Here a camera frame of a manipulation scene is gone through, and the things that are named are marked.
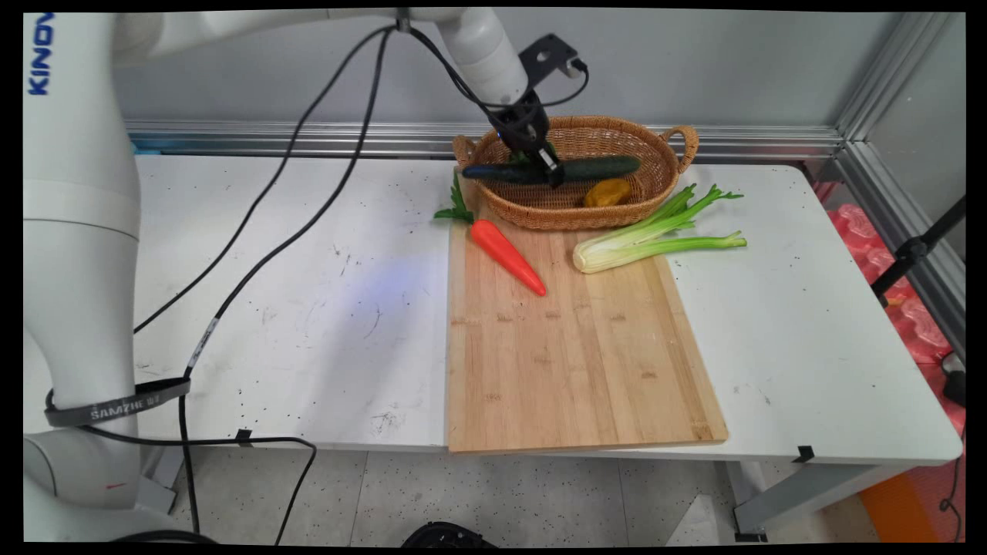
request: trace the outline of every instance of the celery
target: celery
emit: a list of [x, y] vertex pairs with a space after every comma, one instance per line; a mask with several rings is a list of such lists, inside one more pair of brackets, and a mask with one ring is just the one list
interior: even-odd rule
[[658, 237], [671, 231], [695, 227], [693, 218], [714, 201], [721, 198], [743, 197], [743, 195], [724, 193], [713, 185], [705, 197], [690, 206], [688, 202], [695, 195], [693, 193], [695, 187], [696, 185], [693, 184], [685, 188], [638, 223], [579, 243], [572, 251], [572, 262], [581, 272], [593, 274], [658, 254], [746, 246], [747, 240], [739, 236], [739, 231], [726, 237], [657, 240]]

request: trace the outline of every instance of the toy carrot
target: toy carrot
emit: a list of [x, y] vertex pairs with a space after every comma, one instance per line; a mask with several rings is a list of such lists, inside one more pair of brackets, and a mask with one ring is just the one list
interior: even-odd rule
[[459, 176], [453, 174], [452, 180], [453, 207], [437, 211], [434, 217], [461, 219], [469, 223], [470, 237], [473, 237], [473, 241], [480, 245], [480, 248], [486, 251], [505, 270], [511, 272], [515, 278], [527, 285], [529, 289], [535, 291], [539, 296], [545, 296], [545, 285], [535, 274], [535, 271], [531, 269], [531, 265], [524, 260], [524, 257], [517, 252], [510, 241], [507, 241], [507, 238], [503, 236], [503, 233], [500, 233], [493, 222], [485, 219], [474, 219], [473, 212], [467, 210], [466, 203], [463, 202], [463, 193], [459, 189]]

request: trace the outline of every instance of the green cucumber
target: green cucumber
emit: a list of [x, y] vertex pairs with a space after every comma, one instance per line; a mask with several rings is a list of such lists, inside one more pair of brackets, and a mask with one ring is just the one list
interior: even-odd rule
[[[634, 156], [604, 156], [566, 160], [566, 181], [595, 181], [631, 174], [641, 167], [641, 160]], [[463, 177], [491, 181], [504, 181], [520, 185], [548, 183], [541, 168], [534, 164], [486, 164], [463, 168]]]

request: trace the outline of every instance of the gray wall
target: gray wall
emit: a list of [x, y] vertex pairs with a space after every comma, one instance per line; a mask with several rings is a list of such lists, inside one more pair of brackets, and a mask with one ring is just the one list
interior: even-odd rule
[[[551, 115], [605, 114], [642, 123], [832, 124], [897, 19], [887, 13], [497, 8], [524, 48], [554, 32], [579, 50], [590, 85]], [[344, 54], [388, 20], [271, 30], [119, 69], [129, 119], [298, 119]], [[433, 25], [419, 25], [436, 42]], [[312, 121], [356, 121], [373, 48], [353, 61]], [[412, 39], [391, 39], [375, 121], [484, 121]], [[578, 84], [557, 74], [544, 101]]]
[[[898, 183], [931, 219], [966, 192], [965, 26], [964, 14], [947, 21], [868, 136]], [[965, 220], [948, 240], [965, 258]]]

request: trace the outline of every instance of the wooden cutting board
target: wooden cutting board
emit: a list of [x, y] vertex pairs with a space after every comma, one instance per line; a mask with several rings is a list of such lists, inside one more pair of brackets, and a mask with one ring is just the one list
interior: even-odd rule
[[461, 453], [717, 443], [726, 425], [664, 257], [593, 275], [572, 248], [599, 232], [505, 222], [460, 176], [466, 204], [541, 277], [539, 297], [454, 222], [447, 439]]

